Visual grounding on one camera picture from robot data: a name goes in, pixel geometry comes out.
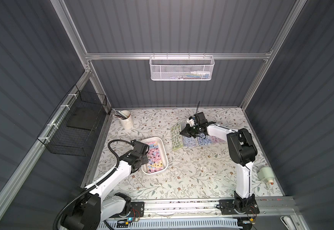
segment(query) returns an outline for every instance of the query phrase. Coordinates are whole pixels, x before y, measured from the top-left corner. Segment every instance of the sticker sheet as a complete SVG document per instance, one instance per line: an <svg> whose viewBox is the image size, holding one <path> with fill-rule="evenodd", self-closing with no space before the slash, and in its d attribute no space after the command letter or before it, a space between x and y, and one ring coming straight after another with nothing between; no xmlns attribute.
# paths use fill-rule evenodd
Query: sticker sheet
<svg viewBox="0 0 334 230"><path fill-rule="evenodd" d="M197 138L183 136L183 146L187 148L197 147Z"/></svg>
<svg viewBox="0 0 334 230"><path fill-rule="evenodd" d="M171 127L171 141L172 141L172 151L178 150L183 147L183 138L180 135L181 125L176 125Z"/></svg>
<svg viewBox="0 0 334 230"><path fill-rule="evenodd" d="M162 169L164 169L164 167L163 167L163 164L162 164L162 159L161 159L161 155L159 153L159 148L158 148L157 142L154 141L154 142L150 142L150 143L146 143L146 144L149 145L149 151L147 153L148 173L154 173L154 172L161 171Z"/></svg>
<svg viewBox="0 0 334 230"><path fill-rule="evenodd" d="M204 133L200 133L199 137L196 137L196 138L197 138L197 142L200 146L205 146L205 145L212 144L210 136L205 136Z"/></svg>
<svg viewBox="0 0 334 230"><path fill-rule="evenodd" d="M210 139L211 139L211 141L212 141L213 144L225 142L224 140L222 140L222 139L220 139L220 138L218 138L216 136L210 136Z"/></svg>

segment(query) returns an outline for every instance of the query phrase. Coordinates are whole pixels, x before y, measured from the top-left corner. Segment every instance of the white wire basket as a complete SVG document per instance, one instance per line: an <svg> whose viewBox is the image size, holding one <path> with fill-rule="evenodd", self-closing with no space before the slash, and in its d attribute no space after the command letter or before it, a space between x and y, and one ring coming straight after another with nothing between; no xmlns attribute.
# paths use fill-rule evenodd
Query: white wire basket
<svg viewBox="0 0 334 230"><path fill-rule="evenodd" d="M169 57L165 59L151 56L151 79L154 81L208 81L212 78L213 56L202 58Z"/></svg>

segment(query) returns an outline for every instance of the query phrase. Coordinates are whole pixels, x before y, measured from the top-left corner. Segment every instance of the pen holder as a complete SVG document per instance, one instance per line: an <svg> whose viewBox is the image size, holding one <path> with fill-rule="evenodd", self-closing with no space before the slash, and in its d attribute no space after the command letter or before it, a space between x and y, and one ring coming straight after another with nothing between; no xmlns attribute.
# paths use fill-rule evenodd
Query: pen holder
<svg viewBox="0 0 334 230"><path fill-rule="evenodd" d="M127 119L124 120L120 120L121 125L124 129L130 129L134 126L134 121L133 121L133 117L131 116L130 111L127 110L123 110L121 111L123 114L125 114L126 116L128 116Z"/></svg>

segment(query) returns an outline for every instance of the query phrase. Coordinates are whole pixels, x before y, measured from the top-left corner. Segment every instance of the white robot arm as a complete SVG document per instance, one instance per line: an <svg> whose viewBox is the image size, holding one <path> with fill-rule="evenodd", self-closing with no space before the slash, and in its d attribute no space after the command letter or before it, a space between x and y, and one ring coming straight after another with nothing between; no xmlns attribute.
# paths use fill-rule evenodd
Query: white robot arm
<svg viewBox="0 0 334 230"><path fill-rule="evenodd" d="M234 207L237 213L246 213L250 206L257 207L252 191L252 167L257 155L251 134L247 129L239 130L219 126L208 122L204 113L196 113L187 119L186 127L180 132L187 137L198 137L201 133L216 136L227 141L229 156L236 164L237 184L234 192Z"/></svg>
<svg viewBox="0 0 334 230"><path fill-rule="evenodd" d="M238 132L236 129L228 129L216 124L211 124L207 127L208 135L216 136L222 140L227 141L227 134ZM236 193L241 198L248 198L253 194L252 192L252 180L251 180L251 171L253 168L253 162L248 162L245 166L241 164L236 164L236 174L237 174L237 183L236 183Z"/></svg>
<svg viewBox="0 0 334 230"><path fill-rule="evenodd" d="M110 146L115 141L130 144L133 150L119 157ZM130 212L131 198L127 195L116 193L111 199L105 198L119 182L148 163L149 145L136 140L112 140L108 147L117 159L116 165L95 182L85 188L78 187L72 193L73 199L56 216L53 230L58 230L61 217L60 224L69 230L95 230L100 221L114 214L126 216Z"/></svg>

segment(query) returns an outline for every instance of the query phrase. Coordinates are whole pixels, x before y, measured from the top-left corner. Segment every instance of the metal bracket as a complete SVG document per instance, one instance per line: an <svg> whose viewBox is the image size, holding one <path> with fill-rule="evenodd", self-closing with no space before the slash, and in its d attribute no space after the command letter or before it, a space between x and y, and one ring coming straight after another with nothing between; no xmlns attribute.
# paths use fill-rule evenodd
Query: metal bracket
<svg viewBox="0 0 334 230"><path fill-rule="evenodd" d="M232 214L259 214L259 207L255 201L254 206L249 207L245 213L238 213L234 208L234 199L219 200L219 205L216 206L221 210L222 215L232 215Z"/></svg>
<svg viewBox="0 0 334 230"><path fill-rule="evenodd" d="M135 210L135 214L136 214L135 217L144 216L144 202L131 202L130 214L128 214L126 217L134 216L134 212L132 211L132 209ZM110 218L126 218L126 217L121 217L119 214L114 214Z"/></svg>

